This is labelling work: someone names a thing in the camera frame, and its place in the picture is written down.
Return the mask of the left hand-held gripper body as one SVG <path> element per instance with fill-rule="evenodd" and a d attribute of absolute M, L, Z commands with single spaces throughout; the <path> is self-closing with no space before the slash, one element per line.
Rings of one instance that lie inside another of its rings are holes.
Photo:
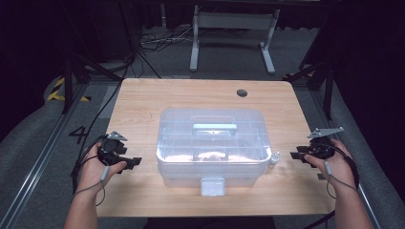
<path fill-rule="evenodd" d="M 105 135 L 97 150 L 98 159 L 105 165 L 114 165 L 122 161 L 121 155 L 125 155 L 127 148 L 124 146 L 124 141 L 127 138 L 117 131 Z"/>

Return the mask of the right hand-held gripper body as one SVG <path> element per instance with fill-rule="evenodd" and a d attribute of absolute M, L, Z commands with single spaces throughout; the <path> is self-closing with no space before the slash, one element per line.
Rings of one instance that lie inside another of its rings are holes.
<path fill-rule="evenodd" d="M 309 153 L 317 158 L 330 158 L 336 152 L 335 147 L 331 142 L 331 135 L 343 132 L 344 128 L 316 128 L 308 135 L 309 138 Z"/>

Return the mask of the clear plastic storage box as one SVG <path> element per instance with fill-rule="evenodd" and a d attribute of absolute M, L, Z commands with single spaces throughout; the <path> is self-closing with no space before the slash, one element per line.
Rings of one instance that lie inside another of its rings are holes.
<path fill-rule="evenodd" d="M 227 187 L 251 186 L 265 173 L 271 147 L 258 110 L 167 109 L 156 158 L 165 185 L 223 196 Z"/>

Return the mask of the person's right hand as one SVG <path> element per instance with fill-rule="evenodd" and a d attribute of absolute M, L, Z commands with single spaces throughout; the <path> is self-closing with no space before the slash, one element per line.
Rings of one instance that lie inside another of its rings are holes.
<path fill-rule="evenodd" d="M 318 168 L 335 190 L 343 187 L 355 187 L 352 169 L 341 154 L 335 153 L 327 160 L 305 155 L 305 160 Z"/>

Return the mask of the person's left hand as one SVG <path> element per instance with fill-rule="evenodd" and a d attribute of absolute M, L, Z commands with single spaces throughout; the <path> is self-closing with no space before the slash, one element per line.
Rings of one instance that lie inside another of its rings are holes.
<path fill-rule="evenodd" d="M 85 188 L 93 187 L 96 187 L 100 191 L 111 177 L 121 171 L 127 164 L 125 161 L 121 161 L 111 166 L 104 165 L 97 156 L 99 146 L 100 143 L 96 143 L 86 156 L 86 162 L 81 169 L 76 193 Z"/>

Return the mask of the small white bottle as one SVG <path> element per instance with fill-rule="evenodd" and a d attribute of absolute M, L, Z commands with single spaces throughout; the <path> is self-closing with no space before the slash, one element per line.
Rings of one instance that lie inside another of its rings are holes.
<path fill-rule="evenodd" d="M 270 160 L 268 162 L 268 167 L 272 168 L 274 167 L 280 160 L 280 153 L 279 152 L 274 152 L 271 154 Z"/>

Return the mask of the black metal stand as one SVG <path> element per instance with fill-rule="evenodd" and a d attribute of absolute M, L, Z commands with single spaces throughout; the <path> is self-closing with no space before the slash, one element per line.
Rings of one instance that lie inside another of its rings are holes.
<path fill-rule="evenodd" d="M 313 5 L 311 10 L 315 15 L 324 17 L 320 27 L 320 31 L 315 36 L 309 50 L 307 51 L 303 61 L 299 66 L 299 72 L 294 74 L 286 74 L 283 80 L 293 82 L 306 75 L 312 74 L 312 77 L 307 82 L 307 88 L 310 91 L 319 91 L 324 85 L 324 100 L 323 111 L 328 120 L 331 120 L 331 97 L 333 88 L 333 73 L 332 73 L 332 50 L 326 47 L 326 29 L 329 16 L 332 13 L 333 4 L 320 2 L 318 6 Z"/>
<path fill-rule="evenodd" d="M 121 76 L 116 75 L 115 73 L 105 69 L 101 65 L 84 56 L 78 54 L 68 54 L 65 61 L 65 69 L 63 74 L 65 83 L 63 114 L 66 114 L 74 103 L 73 77 L 75 77 L 79 84 L 87 84 L 90 82 L 91 77 L 86 70 L 86 66 L 91 67 L 96 72 L 107 76 L 113 81 L 121 82 L 123 80 Z"/>

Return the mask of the yellow black floor tape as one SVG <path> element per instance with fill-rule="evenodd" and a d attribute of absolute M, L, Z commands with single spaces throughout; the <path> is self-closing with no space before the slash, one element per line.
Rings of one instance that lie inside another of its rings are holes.
<path fill-rule="evenodd" d="M 50 94 L 48 95 L 48 100 L 59 100 L 64 101 L 65 96 L 59 93 L 61 87 L 65 83 L 65 78 L 60 77 L 54 84 L 53 89 L 51 90 Z"/>

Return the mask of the person's dark clothing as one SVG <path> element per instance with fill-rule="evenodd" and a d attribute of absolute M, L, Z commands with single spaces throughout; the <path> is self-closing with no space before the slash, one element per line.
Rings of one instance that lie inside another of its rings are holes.
<path fill-rule="evenodd" d="M 273 217 L 149 218 L 143 229 L 276 229 Z"/>

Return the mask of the aluminium floor rail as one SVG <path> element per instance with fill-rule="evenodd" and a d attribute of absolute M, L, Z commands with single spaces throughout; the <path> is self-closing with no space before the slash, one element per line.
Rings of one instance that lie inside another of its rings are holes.
<path fill-rule="evenodd" d="M 3 219 L 0 221 L 0 229 L 12 229 L 22 210 L 26 206 L 32 192 L 41 178 L 43 171 L 45 170 L 50 158 L 53 155 L 56 142 L 59 140 L 62 131 L 67 125 L 70 117 L 72 116 L 75 107 L 79 103 L 81 96 L 84 95 L 87 89 L 87 85 L 78 85 L 75 92 L 73 93 L 73 98 L 70 103 L 70 108 L 65 114 L 62 114 L 53 127 L 49 138 L 46 141 L 43 149 L 41 150 L 39 156 L 37 157 L 35 163 L 31 167 L 30 171 L 26 175 L 23 184 L 21 185 L 18 193 L 13 199 L 8 211 L 5 213 Z"/>
<path fill-rule="evenodd" d="M 309 94 L 310 94 L 312 101 L 315 104 L 316 111 L 321 115 L 322 125 L 321 125 L 320 129 L 326 129 L 326 130 L 336 129 L 336 132 L 330 134 L 330 137 L 339 139 L 339 132 L 343 132 L 343 129 L 341 129 L 331 119 L 328 118 L 327 109 L 324 106 L 324 99 L 318 92 L 310 92 Z M 358 183 L 357 191 L 360 195 L 362 203 L 365 205 L 365 210 L 367 212 L 369 219 L 371 220 L 373 229 L 381 229 L 379 222 L 377 221 L 377 218 L 375 217 L 372 206 L 370 205 L 368 197 L 367 197 L 366 193 L 364 192 L 364 189 L 363 189 L 363 186 L 361 183 Z"/>

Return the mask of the white metal desk frame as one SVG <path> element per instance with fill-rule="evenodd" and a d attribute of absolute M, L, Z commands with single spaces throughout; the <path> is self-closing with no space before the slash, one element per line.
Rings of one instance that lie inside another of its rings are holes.
<path fill-rule="evenodd" d="M 270 56 L 269 46 L 276 29 L 280 11 L 270 14 L 236 13 L 236 12 L 206 12 L 199 5 L 194 6 L 192 30 L 193 43 L 189 70 L 195 72 L 199 61 L 199 29 L 238 29 L 266 31 L 266 39 L 259 44 L 268 74 L 275 74 L 275 68 Z"/>

